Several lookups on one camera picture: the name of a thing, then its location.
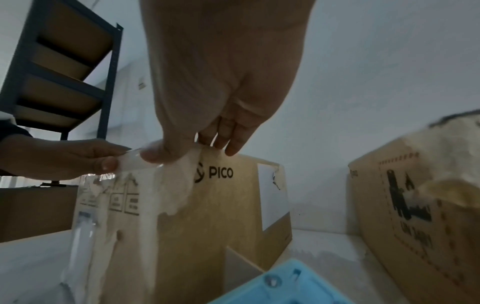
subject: metal shelving unit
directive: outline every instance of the metal shelving unit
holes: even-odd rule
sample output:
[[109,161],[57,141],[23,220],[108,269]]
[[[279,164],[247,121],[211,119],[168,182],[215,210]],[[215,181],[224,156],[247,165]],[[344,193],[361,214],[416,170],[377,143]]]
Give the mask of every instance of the metal shelving unit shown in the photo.
[[[123,28],[76,0],[33,0],[0,92],[0,111],[20,126],[69,132],[97,111],[105,139]],[[111,52],[104,90],[84,83]]]

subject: box label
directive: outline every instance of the box label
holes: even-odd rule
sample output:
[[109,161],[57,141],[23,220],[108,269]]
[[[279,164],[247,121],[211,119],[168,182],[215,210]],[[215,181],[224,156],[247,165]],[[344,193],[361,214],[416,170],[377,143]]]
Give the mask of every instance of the box label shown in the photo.
[[276,221],[286,215],[289,208],[287,189],[276,176],[279,168],[258,164],[258,183],[260,186],[261,227],[265,231]]

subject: cardboard box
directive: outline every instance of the cardboard box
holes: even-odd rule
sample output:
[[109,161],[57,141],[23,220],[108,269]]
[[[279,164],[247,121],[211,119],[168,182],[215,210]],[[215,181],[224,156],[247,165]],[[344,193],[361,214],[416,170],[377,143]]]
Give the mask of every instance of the cardboard box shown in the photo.
[[480,303],[480,115],[349,165],[362,236],[412,304]]
[[70,230],[77,186],[0,189],[0,242]]
[[267,270],[292,239],[284,170],[268,161],[196,148],[82,180],[76,214],[98,223],[87,303],[207,303],[226,291],[227,247]]

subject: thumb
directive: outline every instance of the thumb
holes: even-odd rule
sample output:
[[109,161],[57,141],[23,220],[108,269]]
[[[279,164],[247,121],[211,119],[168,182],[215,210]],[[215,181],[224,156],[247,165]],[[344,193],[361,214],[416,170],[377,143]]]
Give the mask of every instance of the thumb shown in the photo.
[[96,175],[112,173],[119,166],[119,160],[113,156],[91,158],[85,160],[85,168],[87,168],[87,173],[93,173]]
[[140,150],[140,156],[149,163],[170,163],[182,158],[194,145],[194,136],[178,136],[160,139],[147,144]]

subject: blue plastic tray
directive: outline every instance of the blue plastic tray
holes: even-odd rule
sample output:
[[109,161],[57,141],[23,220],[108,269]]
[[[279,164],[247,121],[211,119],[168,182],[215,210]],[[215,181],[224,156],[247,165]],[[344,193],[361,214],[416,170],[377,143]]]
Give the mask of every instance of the blue plastic tray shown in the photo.
[[291,259],[210,304],[354,304],[298,260]]

